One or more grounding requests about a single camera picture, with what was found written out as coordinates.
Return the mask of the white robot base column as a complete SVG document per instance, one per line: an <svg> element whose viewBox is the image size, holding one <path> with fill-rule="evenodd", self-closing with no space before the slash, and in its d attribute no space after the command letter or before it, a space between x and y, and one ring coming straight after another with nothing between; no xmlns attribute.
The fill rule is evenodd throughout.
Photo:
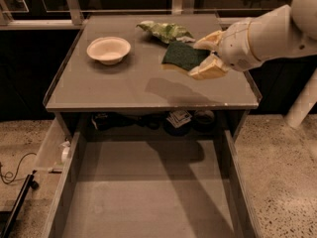
<svg viewBox="0 0 317 238"><path fill-rule="evenodd" d="M317 103L317 68L305 84L304 88L290 107L285 122L292 128L297 128Z"/></svg>

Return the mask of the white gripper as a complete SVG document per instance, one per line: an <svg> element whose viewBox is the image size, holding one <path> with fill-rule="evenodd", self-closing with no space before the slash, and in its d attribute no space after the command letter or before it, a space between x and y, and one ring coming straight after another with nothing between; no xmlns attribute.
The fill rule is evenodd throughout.
<svg viewBox="0 0 317 238"><path fill-rule="evenodd" d="M198 50L218 52L219 58L210 55L188 75L196 80L213 79L225 76L230 68L236 71L247 71L262 63L252 52L249 43L251 19L234 23L225 32L215 31L194 44Z"/></svg>

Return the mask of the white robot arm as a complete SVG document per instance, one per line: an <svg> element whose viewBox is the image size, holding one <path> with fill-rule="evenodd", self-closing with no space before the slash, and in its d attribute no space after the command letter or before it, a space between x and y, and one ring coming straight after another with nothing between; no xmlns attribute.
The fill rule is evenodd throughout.
<svg viewBox="0 0 317 238"><path fill-rule="evenodd" d="M244 72L268 60L317 54L317 0L292 0L257 18L246 18L225 31L197 41L196 49L210 52L189 76L218 78L233 69Z"/></svg>

